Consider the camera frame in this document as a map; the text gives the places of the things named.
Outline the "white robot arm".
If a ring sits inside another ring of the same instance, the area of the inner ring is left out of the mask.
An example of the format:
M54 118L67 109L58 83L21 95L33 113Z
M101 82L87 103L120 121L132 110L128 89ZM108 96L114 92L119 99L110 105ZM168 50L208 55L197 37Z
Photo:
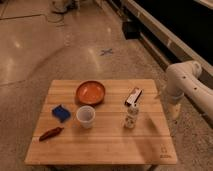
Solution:
M171 104L177 105L187 95L213 122L213 89L198 80L202 66L195 60L171 64L166 69L165 91Z

